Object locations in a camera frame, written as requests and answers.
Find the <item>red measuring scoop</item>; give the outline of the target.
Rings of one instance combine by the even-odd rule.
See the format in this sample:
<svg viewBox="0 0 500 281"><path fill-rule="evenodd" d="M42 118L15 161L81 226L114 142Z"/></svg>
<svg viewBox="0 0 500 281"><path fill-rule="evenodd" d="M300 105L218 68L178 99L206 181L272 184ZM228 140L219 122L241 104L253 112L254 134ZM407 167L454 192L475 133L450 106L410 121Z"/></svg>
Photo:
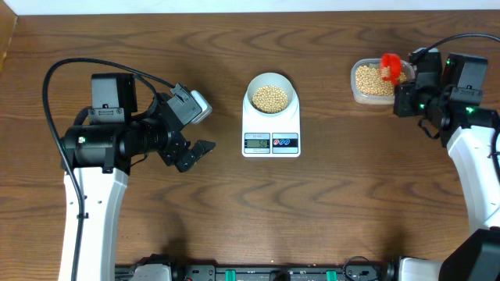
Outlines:
<svg viewBox="0 0 500 281"><path fill-rule="evenodd" d="M383 81L389 81L394 86L399 84L402 63L399 55L384 53L380 59L380 75Z"/></svg>

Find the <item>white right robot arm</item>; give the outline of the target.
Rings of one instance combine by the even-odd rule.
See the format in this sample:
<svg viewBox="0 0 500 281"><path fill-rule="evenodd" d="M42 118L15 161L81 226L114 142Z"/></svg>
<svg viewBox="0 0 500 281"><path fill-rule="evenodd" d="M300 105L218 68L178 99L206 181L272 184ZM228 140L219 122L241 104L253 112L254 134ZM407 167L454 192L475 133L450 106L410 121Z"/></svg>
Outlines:
<svg viewBox="0 0 500 281"><path fill-rule="evenodd" d="M414 80L395 88L394 113L429 123L459 174L470 236L444 261L400 258L398 280L499 278L499 114L482 108L488 61L433 48L409 56Z"/></svg>

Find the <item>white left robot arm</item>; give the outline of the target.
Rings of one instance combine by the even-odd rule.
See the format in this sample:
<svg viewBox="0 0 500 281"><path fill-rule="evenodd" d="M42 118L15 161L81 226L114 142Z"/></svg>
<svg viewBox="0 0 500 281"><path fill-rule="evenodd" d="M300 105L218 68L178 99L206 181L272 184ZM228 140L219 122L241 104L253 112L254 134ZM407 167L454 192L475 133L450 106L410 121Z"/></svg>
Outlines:
<svg viewBox="0 0 500 281"><path fill-rule="evenodd" d="M92 105L62 138L71 170L64 176L61 280L113 279L118 220L134 156L157 153L184 173L216 146L207 140L191 143L181 133L212 111L198 91L177 84L168 94L155 92L148 110L139 113L138 80L130 73L92 75Z"/></svg>

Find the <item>white digital kitchen scale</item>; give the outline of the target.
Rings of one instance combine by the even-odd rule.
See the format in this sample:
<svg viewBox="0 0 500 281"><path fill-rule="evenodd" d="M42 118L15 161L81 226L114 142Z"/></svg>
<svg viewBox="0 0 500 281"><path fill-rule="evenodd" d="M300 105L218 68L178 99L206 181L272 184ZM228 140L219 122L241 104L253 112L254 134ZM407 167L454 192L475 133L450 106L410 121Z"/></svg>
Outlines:
<svg viewBox="0 0 500 281"><path fill-rule="evenodd" d="M301 154L300 103L296 91L285 91L287 107L266 114L252 104L247 91L243 102L241 153L247 158L297 158Z"/></svg>

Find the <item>soybeans in bowl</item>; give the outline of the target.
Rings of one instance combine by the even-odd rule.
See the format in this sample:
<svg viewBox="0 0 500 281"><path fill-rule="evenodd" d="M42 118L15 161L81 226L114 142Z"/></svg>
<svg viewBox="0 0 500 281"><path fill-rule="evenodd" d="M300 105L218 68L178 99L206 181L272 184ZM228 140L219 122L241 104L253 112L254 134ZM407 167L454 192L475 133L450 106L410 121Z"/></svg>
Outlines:
<svg viewBox="0 0 500 281"><path fill-rule="evenodd" d="M260 111L267 114L282 112L288 106L286 92L274 85L259 87L252 96L252 104Z"/></svg>

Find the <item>grey bowl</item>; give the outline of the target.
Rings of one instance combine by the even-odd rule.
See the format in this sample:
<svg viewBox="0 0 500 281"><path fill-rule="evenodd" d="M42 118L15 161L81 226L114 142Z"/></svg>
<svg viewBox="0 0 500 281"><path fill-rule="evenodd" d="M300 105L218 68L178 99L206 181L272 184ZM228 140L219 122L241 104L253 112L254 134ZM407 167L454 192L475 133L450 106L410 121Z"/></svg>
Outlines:
<svg viewBox="0 0 500 281"><path fill-rule="evenodd" d="M282 112L267 114L264 112L260 112L253 104L252 104L252 96L257 91L259 87L263 87L266 85L274 85L282 88L287 96L288 96L288 106ZM256 76L248 85L247 91L245 93L244 102L246 103L246 107L248 110L253 109L258 113L262 113L264 115L276 115L280 113L284 113L287 109L289 109L292 105L292 102L295 100L295 89L293 88L290 80L279 74L279 73L262 73Z"/></svg>

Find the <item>clear plastic container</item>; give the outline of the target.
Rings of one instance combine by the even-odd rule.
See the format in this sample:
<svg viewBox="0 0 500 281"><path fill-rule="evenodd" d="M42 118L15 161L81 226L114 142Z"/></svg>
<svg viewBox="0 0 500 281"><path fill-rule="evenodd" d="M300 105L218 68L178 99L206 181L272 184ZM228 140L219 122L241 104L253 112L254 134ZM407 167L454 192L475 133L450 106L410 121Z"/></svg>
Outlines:
<svg viewBox="0 0 500 281"><path fill-rule="evenodd" d="M356 102L367 105L393 105L395 87L416 78L413 67L398 56L384 54L381 59L361 59L351 71L351 88Z"/></svg>

